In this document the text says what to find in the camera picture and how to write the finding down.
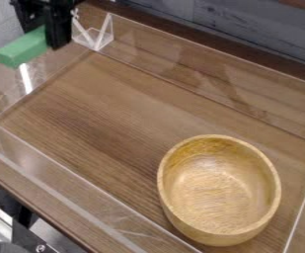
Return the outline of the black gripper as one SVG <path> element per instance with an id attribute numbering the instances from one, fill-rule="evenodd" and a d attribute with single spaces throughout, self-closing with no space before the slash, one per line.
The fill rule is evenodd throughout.
<path id="1" fill-rule="evenodd" d="M 24 31 L 46 25 L 48 44 L 60 49 L 72 40 L 72 10 L 85 0 L 10 0 Z"/>

